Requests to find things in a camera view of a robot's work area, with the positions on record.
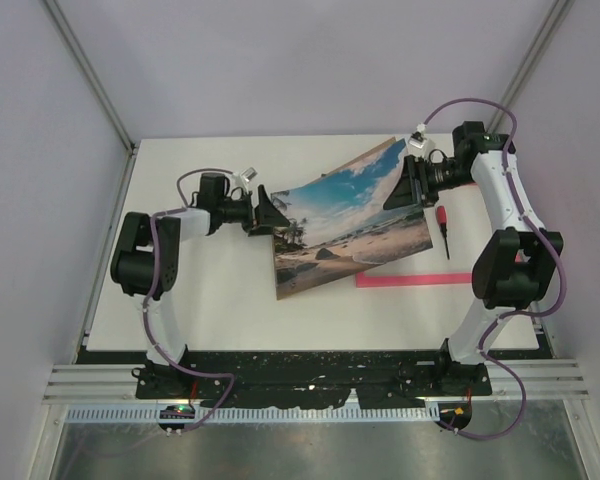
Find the red handled screwdriver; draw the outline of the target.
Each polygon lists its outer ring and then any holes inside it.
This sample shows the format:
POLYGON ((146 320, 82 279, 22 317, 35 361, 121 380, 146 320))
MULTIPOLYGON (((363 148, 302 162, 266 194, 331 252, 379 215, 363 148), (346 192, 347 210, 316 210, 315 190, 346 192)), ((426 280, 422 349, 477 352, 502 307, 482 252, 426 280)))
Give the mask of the red handled screwdriver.
POLYGON ((448 216, 446 208, 443 205, 435 207, 435 218, 439 227, 440 234, 444 242, 445 255, 450 259, 449 243, 448 243, 448 216))

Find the pink picture frame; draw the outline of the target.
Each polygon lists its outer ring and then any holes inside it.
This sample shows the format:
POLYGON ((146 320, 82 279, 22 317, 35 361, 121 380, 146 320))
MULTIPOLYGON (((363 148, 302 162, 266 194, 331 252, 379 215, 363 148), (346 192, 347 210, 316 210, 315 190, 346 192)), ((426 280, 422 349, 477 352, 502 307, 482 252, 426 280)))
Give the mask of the pink picture frame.
POLYGON ((392 288, 470 284, 469 272, 433 273, 419 275, 370 276, 365 273, 355 275, 357 288, 392 288))

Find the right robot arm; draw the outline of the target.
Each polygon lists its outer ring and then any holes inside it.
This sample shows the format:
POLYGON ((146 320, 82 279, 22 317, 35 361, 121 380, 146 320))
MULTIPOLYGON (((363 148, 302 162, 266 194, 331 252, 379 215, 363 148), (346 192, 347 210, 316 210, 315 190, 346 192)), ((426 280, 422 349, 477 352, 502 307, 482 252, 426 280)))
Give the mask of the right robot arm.
POLYGON ((466 121, 452 132, 453 154, 430 159, 425 125, 407 141, 408 154, 397 186, 383 207, 431 207, 443 191, 476 184, 492 234, 477 258, 471 286, 474 301, 458 329, 437 351, 429 367, 402 367, 399 378, 416 375, 416 388, 443 396, 467 390, 489 391, 486 356, 507 322, 544 298, 564 247, 528 200, 519 177, 516 149, 508 134, 488 133, 481 122, 466 121))

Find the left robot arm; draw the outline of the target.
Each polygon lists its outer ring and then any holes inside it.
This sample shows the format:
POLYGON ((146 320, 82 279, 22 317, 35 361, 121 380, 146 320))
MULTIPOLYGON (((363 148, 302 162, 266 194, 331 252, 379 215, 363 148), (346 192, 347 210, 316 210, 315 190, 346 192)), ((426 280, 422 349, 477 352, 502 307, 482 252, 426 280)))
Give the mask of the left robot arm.
POLYGON ((178 279, 180 247, 208 237, 225 224, 238 224, 249 236, 271 235, 290 221, 264 186, 250 189, 256 171, 202 168, 176 180, 183 205, 153 214, 124 216, 110 264, 110 276, 131 297, 147 341, 144 365, 132 370, 140 387, 181 398, 198 379, 235 382, 231 373, 206 373, 185 364, 188 347, 181 334, 172 290, 178 279))

